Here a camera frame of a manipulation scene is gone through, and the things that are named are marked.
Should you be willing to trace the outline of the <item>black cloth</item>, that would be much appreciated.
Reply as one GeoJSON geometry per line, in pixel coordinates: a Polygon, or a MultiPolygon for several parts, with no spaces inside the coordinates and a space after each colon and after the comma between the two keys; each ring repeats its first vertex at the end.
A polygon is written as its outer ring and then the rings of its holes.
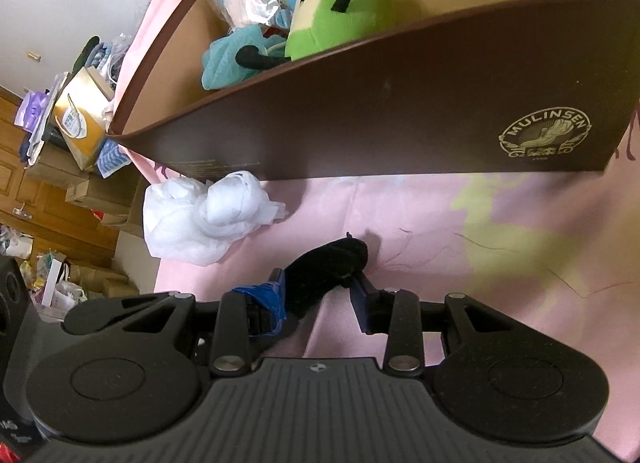
{"type": "Polygon", "coordinates": [[[291,334],[299,321],[335,287],[348,287],[369,258],[363,241],[346,235],[303,254],[283,271],[286,319],[282,332],[291,334]]]}

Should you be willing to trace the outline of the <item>teal bath mesh sponge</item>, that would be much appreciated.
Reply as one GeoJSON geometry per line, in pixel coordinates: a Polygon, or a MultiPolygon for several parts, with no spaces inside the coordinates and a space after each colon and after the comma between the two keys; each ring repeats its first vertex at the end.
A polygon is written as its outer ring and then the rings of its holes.
{"type": "Polygon", "coordinates": [[[236,59],[245,46],[254,46],[260,56],[283,58],[286,38],[268,30],[267,35],[259,25],[236,28],[227,36],[214,40],[201,58],[203,73],[201,85],[205,90],[219,90],[251,78],[260,72],[254,66],[244,66],[236,59]]]}

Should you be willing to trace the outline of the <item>green avocado plush toy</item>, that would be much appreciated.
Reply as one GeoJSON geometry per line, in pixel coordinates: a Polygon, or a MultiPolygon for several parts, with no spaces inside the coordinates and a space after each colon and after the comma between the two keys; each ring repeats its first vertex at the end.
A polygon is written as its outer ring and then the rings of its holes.
{"type": "Polygon", "coordinates": [[[296,0],[283,56],[250,45],[235,60],[250,70],[267,71],[388,30],[394,22],[393,0],[296,0]]]}

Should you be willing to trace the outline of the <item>pink deer print tablecloth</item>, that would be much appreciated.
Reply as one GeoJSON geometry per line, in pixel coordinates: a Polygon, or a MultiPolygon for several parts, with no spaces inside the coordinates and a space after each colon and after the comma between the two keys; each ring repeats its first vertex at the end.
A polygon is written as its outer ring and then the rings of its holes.
{"type": "MultiPolygon", "coordinates": [[[[151,182],[180,172],[132,151],[151,182]]],[[[161,259],[155,287],[210,299],[346,233],[367,274],[424,297],[463,292],[585,350],[608,376],[601,443],[639,454],[639,100],[601,170],[264,179],[288,217],[206,267],[161,259]]]]}

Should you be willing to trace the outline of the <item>blue patterned cloth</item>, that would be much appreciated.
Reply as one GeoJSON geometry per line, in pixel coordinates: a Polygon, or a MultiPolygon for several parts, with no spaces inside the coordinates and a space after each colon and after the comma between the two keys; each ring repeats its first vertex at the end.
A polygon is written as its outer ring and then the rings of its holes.
{"type": "Polygon", "coordinates": [[[111,139],[106,139],[96,158],[96,170],[103,179],[111,177],[115,172],[131,164],[131,158],[111,139]]]}

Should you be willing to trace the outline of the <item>wooden door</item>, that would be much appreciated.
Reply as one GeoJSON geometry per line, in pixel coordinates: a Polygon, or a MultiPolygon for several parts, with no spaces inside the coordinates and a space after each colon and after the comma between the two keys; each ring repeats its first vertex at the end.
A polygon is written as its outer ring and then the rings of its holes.
{"type": "Polygon", "coordinates": [[[24,131],[13,125],[17,106],[1,100],[1,222],[34,238],[32,253],[60,252],[72,261],[108,267],[118,231],[91,210],[65,201],[66,191],[26,176],[18,157],[24,131]]]}

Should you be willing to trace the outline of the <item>black speaker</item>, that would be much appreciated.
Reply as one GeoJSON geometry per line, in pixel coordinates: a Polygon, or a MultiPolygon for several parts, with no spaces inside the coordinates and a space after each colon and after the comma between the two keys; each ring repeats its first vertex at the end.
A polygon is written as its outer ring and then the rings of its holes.
{"type": "Polygon", "coordinates": [[[30,300],[17,261],[1,256],[0,261],[0,361],[1,375],[9,366],[13,346],[30,300]]]}

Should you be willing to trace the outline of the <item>yellow paper bag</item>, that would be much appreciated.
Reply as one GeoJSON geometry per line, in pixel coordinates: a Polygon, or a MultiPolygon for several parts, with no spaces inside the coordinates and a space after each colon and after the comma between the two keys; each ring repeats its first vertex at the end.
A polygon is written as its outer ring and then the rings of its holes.
{"type": "Polygon", "coordinates": [[[53,117],[82,171],[96,163],[106,135],[105,111],[114,97],[111,85],[93,67],[83,67],[56,100],[53,117]]]}

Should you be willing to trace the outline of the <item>brown cardboard box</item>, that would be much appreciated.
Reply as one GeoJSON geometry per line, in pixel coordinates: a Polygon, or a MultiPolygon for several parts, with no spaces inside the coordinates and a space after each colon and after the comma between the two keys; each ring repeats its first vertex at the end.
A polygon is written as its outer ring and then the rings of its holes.
{"type": "Polygon", "coordinates": [[[111,137],[196,179],[601,170],[639,100],[639,0],[394,0],[396,25],[218,91],[206,0],[159,16],[111,137]]]}

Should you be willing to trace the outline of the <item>purple white paper pile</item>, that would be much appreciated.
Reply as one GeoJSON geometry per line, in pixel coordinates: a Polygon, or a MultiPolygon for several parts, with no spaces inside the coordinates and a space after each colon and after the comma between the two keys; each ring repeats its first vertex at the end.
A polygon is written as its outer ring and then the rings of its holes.
{"type": "Polygon", "coordinates": [[[35,165],[47,143],[58,146],[62,150],[68,150],[62,132],[53,118],[55,102],[60,97],[67,77],[67,72],[56,75],[53,86],[45,92],[29,91],[17,110],[14,125],[26,132],[18,148],[18,156],[27,166],[35,165]]]}

